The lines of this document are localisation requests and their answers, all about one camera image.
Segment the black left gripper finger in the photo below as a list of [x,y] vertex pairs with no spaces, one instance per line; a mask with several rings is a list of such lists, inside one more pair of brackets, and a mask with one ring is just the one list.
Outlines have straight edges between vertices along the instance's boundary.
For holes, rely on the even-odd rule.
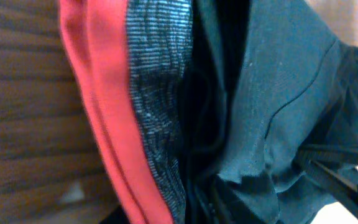
[[295,162],[358,219],[358,184],[336,167],[340,164],[358,166],[358,145],[302,145]]

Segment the black leggings red waistband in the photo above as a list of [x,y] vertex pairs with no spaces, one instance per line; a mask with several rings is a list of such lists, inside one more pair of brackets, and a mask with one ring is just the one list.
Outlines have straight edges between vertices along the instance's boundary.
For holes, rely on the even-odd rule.
[[61,0],[119,208],[106,223],[311,223],[295,162],[358,145],[358,46],[306,1]]

